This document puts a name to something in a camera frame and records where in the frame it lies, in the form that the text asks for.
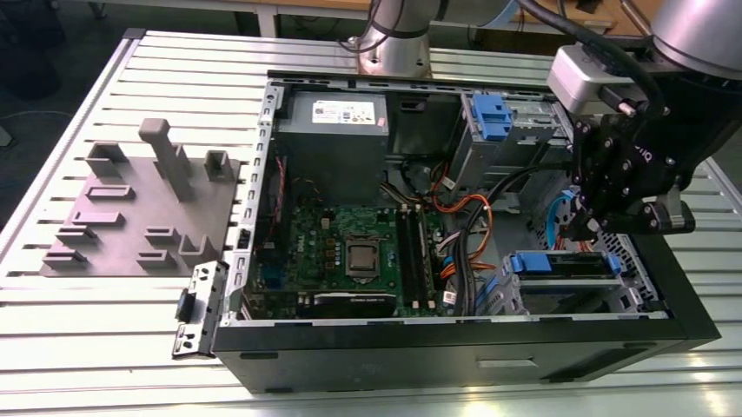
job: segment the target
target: white table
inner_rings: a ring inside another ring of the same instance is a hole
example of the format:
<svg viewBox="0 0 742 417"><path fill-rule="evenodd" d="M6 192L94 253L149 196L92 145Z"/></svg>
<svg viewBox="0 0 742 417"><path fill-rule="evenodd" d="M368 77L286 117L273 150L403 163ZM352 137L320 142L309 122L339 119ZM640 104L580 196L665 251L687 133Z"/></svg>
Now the white table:
<svg viewBox="0 0 742 417"><path fill-rule="evenodd" d="M523 85L544 84L549 61L455 50L431 54L435 78ZM742 200L712 161L684 193L699 231L667 240L723 338L588 383L252 396L218 361L170 361L174 302L188 278L37 276L90 172L80 159L92 141L149 155L137 125L144 117L164 117L188 156L224 149L248 163L269 69L349 73L355 67L332 43L164 32L121 41L0 235L0 414L739 414ZM241 186L237 200L245 191Z"/></svg>

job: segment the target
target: sticker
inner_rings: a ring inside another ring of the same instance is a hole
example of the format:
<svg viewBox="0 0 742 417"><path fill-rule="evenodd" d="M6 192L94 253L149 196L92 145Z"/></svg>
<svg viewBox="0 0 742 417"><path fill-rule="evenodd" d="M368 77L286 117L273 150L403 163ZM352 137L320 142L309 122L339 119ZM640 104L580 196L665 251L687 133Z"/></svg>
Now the sticker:
<svg viewBox="0 0 742 417"><path fill-rule="evenodd" d="M372 102L325 102L312 104L312 123L376 124Z"/></svg>
<svg viewBox="0 0 742 417"><path fill-rule="evenodd" d="M455 304L455 292L444 291L443 292L443 303L444 304Z"/></svg>
<svg viewBox="0 0 742 417"><path fill-rule="evenodd" d="M445 186L447 189L453 189L455 187L455 182L451 178L448 178L447 176L443 177L443 179L440 180L440 183Z"/></svg>

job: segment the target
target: cable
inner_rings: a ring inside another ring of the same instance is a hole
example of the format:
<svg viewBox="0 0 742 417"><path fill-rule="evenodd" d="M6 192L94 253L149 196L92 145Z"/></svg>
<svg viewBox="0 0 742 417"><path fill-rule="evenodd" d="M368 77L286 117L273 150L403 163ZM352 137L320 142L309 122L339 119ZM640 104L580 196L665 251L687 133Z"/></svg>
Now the cable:
<svg viewBox="0 0 742 417"><path fill-rule="evenodd" d="M357 38L357 43L360 43L360 41L363 40L363 37L367 35L368 28L371 27L371 21L375 19L375 13L379 11L379 5L377 4L380 4L380 2L381 2L381 0L376 0L376 2L373 2L372 6L371 6L373 8L373 15L368 17L367 28L363 30L363 35L360 35L360 37ZM367 46L363 49L352 49L348 46L345 46L345 44L341 41L337 41L337 45L347 52L352 52L353 54L364 54L369 50L373 50L381 43L384 43L384 41L389 37L389 33L392 33L396 30L396 27L399 26L399 22L401 20L401 13L404 12L404 3L405 3L405 0L401 0L400 3L399 3L399 13L396 14L396 19L393 20L392 29L389 31L387 31L387 33L384 33L384 35L381 36L381 39L379 39L371 46Z"/></svg>
<svg viewBox="0 0 742 417"><path fill-rule="evenodd" d="M497 267L495 265L491 265L488 263L472 262L472 269L473 270L484 271L484 270L492 270L492 269L496 269L496 268ZM445 268L443 268L443 271L440 271L440 279L445 279L453 274L455 274L453 264L449 263L448 266Z"/></svg>
<svg viewBox="0 0 742 417"><path fill-rule="evenodd" d="M316 188L316 184L313 183L313 181L309 180L308 178L297 177L293 179L290 183L296 184L297 182L309 184L309 187L312 187L312 191L316 194L316 197L310 198L309 200L316 200L317 202L322 202L322 195L320 193L320 190Z"/></svg>
<svg viewBox="0 0 742 417"><path fill-rule="evenodd" d="M26 116L26 115L57 115L57 116L66 116L69 118L74 117L74 115L70 115L69 113L65 113L64 111L28 110L28 111L18 111L17 113L12 113L8 116L2 116L2 117L0 117L0 120L6 120L6 119L12 119L13 117L17 117L17 116Z"/></svg>
<svg viewBox="0 0 742 417"><path fill-rule="evenodd" d="M520 8L552 28L572 35L588 48L605 54L623 69L625 76L636 83L647 96L647 108L644 114L648 118L661 117L664 114L664 97L657 83L649 73L640 67L639 63L617 47L615 43L604 39L592 30L573 23L569 19L559 16L545 9L535 0L517 0Z"/></svg>
<svg viewBox="0 0 742 417"><path fill-rule="evenodd" d="M296 17L296 16L290 16L290 19L296 23L296 27L298 28L298 30L305 31L313 37L313 39L316 39L317 41L321 40L322 37L329 35L335 31L335 28L337 27L337 25L340 24L340 20L335 19L335 22L332 23L330 27L324 32L317 33L312 29L309 29L306 25L302 24L304 19L301 19L300 17ZM317 19L318 19L318 17L316 17L313 20L305 20L305 22L316 22Z"/></svg>
<svg viewBox="0 0 742 417"><path fill-rule="evenodd" d="M407 187L407 189L409 190L412 195L419 200L421 200L424 198L424 195L415 188L415 184L412 184L412 179L407 175L407 169L408 169L407 165L408 165L408 163L409 163L409 159L405 159L399 166L399 174L400 174L400 177L401 177L401 182L404 183L404 186Z"/></svg>
<svg viewBox="0 0 742 417"><path fill-rule="evenodd" d="M559 9L560 16L567 19L567 9L564 8L564 0L556 0L556 7Z"/></svg>
<svg viewBox="0 0 742 417"><path fill-rule="evenodd" d="M441 253L445 246L448 246L455 241L460 233L461 232L452 233L443 241L440 241L440 243L436 245L436 251L439 253Z"/></svg>
<svg viewBox="0 0 742 417"><path fill-rule="evenodd" d="M553 248L556 245L556 234L553 233L553 226L556 225L553 222L553 217L556 217L559 203L568 202L573 198L573 196L575 195L571 193L571 191L564 189L561 191L561 194L556 196L548 206L548 209L545 210L545 224L543 225L543 230L545 232L545 246L548 246L548 248Z"/></svg>
<svg viewBox="0 0 742 417"><path fill-rule="evenodd" d="M415 205L417 203L420 203L420 199L415 198L415 197L408 197L405 196L401 191L389 183L389 182L384 182L381 181L379 184L379 188L383 190L383 192L385 192L385 194L388 194L388 196L392 197L392 199L395 201L397 201L397 203L400 204L409 204L409 205Z"/></svg>
<svg viewBox="0 0 742 417"><path fill-rule="evenodd" d="M468 314L468 282L465 280L463 271L464 265L461 264L461 258L459 257L459 250L461 246L461 240L456 239L453 243L453 266L455 266L455 303L453 303L453 315Z"/></svg>
<svg viewBox="0 0 742 417"><path fill-rule="evenodd" d="M429 189L429 194L432 195L432 205L435 206L436 210L440 211L441 213L448 213L448 214L455 213L455 212L460 211L468 205L468 203L472 202L473 200L481 202L481 207L484 207L484 209L487 209L487 220L488 220L487 233L484 234L484 238L481 239L479 247L476 248L473 253L468 256L469 260L473 261L481 256L481 253L484 252L484 249L487 248L487 242L488 242L489 236L491 236L491 231L492 231L492 226L493 226L493 217L492 217L492 213L491 213L491 207L489 207L489 203L487 202L487 198L483 195L479 195L479 194L467 195L461 198L461 200L459 200L457 203L455 203L449 206L443 206L440 204L440 202L437 201L437 187L440 187L440 183L443 181L443 178L445 178L447 174L448 174L448 166L445 165L443 167L443 172L440 173L440 177L437 178L437 181L433 183L432 188Z"/></svg>

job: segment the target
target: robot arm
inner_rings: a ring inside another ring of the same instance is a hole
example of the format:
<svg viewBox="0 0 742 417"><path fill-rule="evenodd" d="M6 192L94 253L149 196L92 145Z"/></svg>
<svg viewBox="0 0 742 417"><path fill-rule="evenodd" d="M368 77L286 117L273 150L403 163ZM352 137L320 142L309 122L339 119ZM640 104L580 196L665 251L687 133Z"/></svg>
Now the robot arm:
<svg viewBox="0 0 742 417"><path fill-rule="evenodd" d="M517 2L563 29L564 19L533 0ZM569 32L581 44L560 49L548 85L577 116L571 180L579 197L561 230L571 240L592 239L599 229L693 231L679 193L742 124L742 49L732 46L742 38L739 16L735 0L665 0L653 37L631 45L631 55ZM653 202L643 201L652 196Z"/></svg>

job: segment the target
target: black cable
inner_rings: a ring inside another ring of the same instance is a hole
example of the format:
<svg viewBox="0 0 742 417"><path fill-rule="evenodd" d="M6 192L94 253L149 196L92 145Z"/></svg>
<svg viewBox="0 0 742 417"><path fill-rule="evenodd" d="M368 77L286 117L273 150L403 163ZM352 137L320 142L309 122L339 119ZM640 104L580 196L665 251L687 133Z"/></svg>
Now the black cable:
<svg viewBox="0 0 742 417"><path fill-rule="evenodd" d="M363 49L352 49L349 48L341 41L337 41L337 45L347 51L347 52L352 52L353 54L364 54L367 53L369 50L373 50L381 43L384 43L384 41L389 38L389 33L392 33L396 30L396 27L399 26L399 22L401 20L401 13L404 12L404 2L405 0L401 0L399 3L399 13L396 15L396 19L393 20L393 25L392 25L392 29L388 30L384 35L381 36L381 39L379 39L371 46L367 46ZM373 3L373 5L371 6L373 8L373 16L368 18L368 24L367 24L367 28L363 30L363 35L360 35L360 37L357 38L357 42L360 43L360 41L363 40L364 36L367 35L368 32L368 28L371 27L371 21L375 19L375 13L379 11L379 3Z"/></svg>
<svg viewBox="0 0 742 417"><path fill-rule="evenodd" d="M328 36L335 31L335 28L337 28L337 25L340 24L340 20L335 19L335 22L332 23L332 26L322 33L317 33L312 29L309 29L308 26L305 26L301 23L301 19L298 17L290 16L290 19L296 23L296 27L298 28L298 30L305 31L313 37L313 39L317 40L317 41L321 41L322 37Z"/></svg>
<svg viewBox="0 0 742 417"><path fill-rule="evenodd" d="M412 179L407 175L408 164L409 160L405 159L399 166L399 175L401 177L401 182L404 183L404 187L407 187L407 190L411 192L412 196L423 200L425 198L425 195L417 191L417 189L415 188L415 184L412 184Z"/></svg>
<svg viewBox="0 0 742 417"><path fill-rule="evenodd" d="M499 199L501 193L504 193L508 190L508 188L512 186L512 184L516 183L520 180L520 178L523 178L525 175L531 175L539 171L548 171L548 170L563 171L568 169L569 169L569 162L564 161L564 162L547 162L539 165L531 165L529 167L524 167L511 172L501 180L499 180L497 184L489 190L489 193L487 194L487 202L489 202L489 205L492 205L495 201ZM476 223L476 217L479 217L480 213L481 213L481 204L477 203L476 209L471 212L465 222L467 233L468 230L473 227L473 224Z"/></svg>
<svg viewBox="0 0 742 417"><path fill-rule="evenodd" d="M453 303L453 315L464 315L468 313L468 282L465 281L463 271L461 260L459 259L459 251L461 247L461 240L456 239L453 242L453 268L455 268L455 303Z"/></svg>
<svg viewBox="0 0 742 417"><path fill-rule="evenodd" d="M460 295L463 296L463 315L475 315L473 298L476 283L473 281L472 264L468 260L468 229L461 229L461 233L455 239L453 251L455 268L456 273L459 274L459 281L461 282L463 289L463 291L460 291Z"/></svg>
<svg viewBox="0 0 742 417"><path fill-rule="evenodd" d="M556 0L556 7L559 8L560 16L567 19L567 9L564 8L564 0Z"/></svg>
<svg viewBox="0 0 742 417"><path fill-rule="evenodd" d="M523 31L525 30L525 12L523 11L523 8L520 8L520 17L517 18L517 33L523 33Z"/></svg>
<svg viewBox="0 0 742 417"><path fill-rule="evenodd" d="M625 76L636 83L647 96L647 108L644 115L656 118L664 114L664 97L657 83L649 73L640 67L639 63L628 56L619 46L597 35L592 30L573 23L569 19L559 16L545 9L535 0L517 0L520 8L543 23L557 31L572 35L593 51L605 54L619 65Z"/></svg>

